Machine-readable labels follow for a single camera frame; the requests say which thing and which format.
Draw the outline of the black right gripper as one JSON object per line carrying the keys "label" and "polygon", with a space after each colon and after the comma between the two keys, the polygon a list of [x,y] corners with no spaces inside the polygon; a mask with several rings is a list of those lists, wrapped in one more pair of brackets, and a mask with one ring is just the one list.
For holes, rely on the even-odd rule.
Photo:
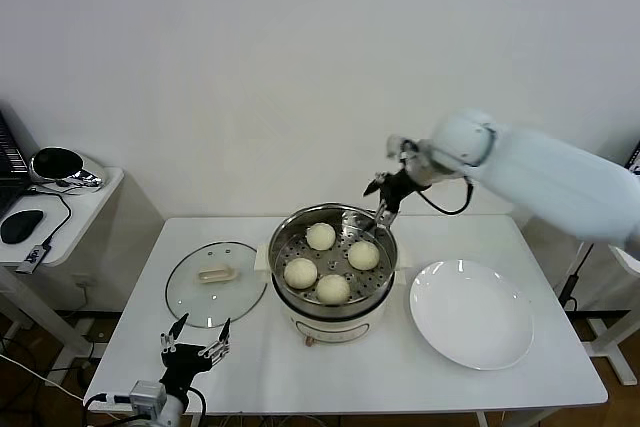
{"label": "black right gripper", "polygon": [[400,210],[402,201],[419,192],[421,186],[401,169],[396,173],[376,173],[367,185],[364,195],[371,195],[380,190],[380,204],[368,222],[366,231],[376,235],[379,231],[389,231]]}

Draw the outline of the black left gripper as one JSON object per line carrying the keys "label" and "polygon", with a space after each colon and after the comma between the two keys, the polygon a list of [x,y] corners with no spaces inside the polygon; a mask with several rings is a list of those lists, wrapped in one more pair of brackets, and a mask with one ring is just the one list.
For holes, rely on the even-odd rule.
{"label": "black left gripper", "polygon": [[176,344],[188,317],[189,314],[185,313],[160,335],[161,360],[165,367],[160,382],[167,390],[186,390],[197,375],[208,372],[211,362],[221,361],[230,349],[230,318],[224,323],[218,338],[203,349],[197,345]]}

